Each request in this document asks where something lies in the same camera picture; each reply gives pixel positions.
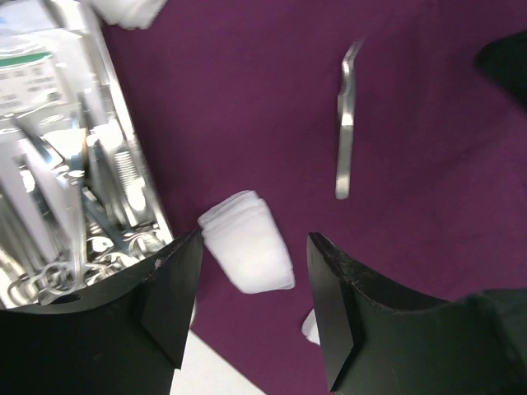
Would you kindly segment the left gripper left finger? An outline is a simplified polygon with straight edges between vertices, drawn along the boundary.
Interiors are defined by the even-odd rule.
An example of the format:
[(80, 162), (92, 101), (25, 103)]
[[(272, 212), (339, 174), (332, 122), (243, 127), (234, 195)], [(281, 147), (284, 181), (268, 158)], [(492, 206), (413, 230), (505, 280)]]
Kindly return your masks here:
[(167, 394), (203, 258), (198, 230), (92, 286), (1, 312), (4, 394)]

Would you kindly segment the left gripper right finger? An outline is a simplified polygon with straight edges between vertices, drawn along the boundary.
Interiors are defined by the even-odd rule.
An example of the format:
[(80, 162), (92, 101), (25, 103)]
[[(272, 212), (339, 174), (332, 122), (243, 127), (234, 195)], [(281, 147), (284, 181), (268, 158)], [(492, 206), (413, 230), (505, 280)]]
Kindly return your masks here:
[(438, 299), (381, 275), (320, 233), (307, 238), (307, 261), (331, 393), (525, 393), (525, 290)]

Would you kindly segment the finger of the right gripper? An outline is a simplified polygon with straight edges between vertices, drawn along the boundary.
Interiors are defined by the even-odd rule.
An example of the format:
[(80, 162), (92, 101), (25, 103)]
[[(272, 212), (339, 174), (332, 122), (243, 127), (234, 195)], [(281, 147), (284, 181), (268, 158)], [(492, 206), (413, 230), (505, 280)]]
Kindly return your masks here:
[(485, 45), (475, 57), (475, 67), (526, 109), (526, 31)]

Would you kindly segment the stainless steel tray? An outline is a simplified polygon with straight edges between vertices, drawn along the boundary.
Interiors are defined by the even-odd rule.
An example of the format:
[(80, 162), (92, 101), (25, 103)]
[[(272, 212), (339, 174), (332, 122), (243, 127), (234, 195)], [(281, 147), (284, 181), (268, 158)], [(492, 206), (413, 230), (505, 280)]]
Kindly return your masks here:
[[(173, 237), (95, 12), (84, 1), (4, 1), (1, 37), (79, 34), (90, 92), (69, 105), (1, 115), (1, 306), (49, 304), (152, 256)], [(123, 228), (97, 128), (117, 119), (145, 181), (150, 221)]]

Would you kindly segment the slim steel probe tweezers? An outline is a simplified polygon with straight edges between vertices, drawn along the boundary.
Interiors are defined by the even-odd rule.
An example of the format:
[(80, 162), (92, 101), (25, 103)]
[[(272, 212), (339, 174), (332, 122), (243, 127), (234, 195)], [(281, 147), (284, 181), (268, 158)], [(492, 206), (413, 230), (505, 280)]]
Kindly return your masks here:
[(341, 88), (337, 96), (338, 158), (335, 182), (335, 197), (338, 200), (347, 199), (351, 189), (352, 147), (357, 99), (354, 62), (364, 41), (364, 38), (354, 41), (341, 62)]

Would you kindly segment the white green sterile pouch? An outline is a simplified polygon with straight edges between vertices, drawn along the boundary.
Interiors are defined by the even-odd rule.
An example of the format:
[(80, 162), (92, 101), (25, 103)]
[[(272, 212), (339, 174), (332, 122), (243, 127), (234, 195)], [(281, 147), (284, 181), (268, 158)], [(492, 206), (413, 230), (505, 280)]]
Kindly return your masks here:
[(90, 92), (82, 37), (62, 29), (1, 37), (1, 115), (69, 105)]

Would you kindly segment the white gauze pad top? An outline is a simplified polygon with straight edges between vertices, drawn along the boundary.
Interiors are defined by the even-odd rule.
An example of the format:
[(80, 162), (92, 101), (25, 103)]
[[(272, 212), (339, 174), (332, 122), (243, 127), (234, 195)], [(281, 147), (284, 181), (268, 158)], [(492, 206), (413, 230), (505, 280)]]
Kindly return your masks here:
[(167, 0), (91, 0), (95, 12), (110, 26), (127, 30), (148, 29)]

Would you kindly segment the steel forceps tweezers ridged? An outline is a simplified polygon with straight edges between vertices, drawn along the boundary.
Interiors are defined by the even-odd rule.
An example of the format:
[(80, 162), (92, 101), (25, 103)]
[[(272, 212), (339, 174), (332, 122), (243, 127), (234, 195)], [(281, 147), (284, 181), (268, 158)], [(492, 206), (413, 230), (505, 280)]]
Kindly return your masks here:
[(110, 201), (123, 228), (136, 228), (150, 221), (144, 193), (145, 181), (134, 163), (119, 121), (111, 118), (97, 128), (100, 147), (110, 172)]

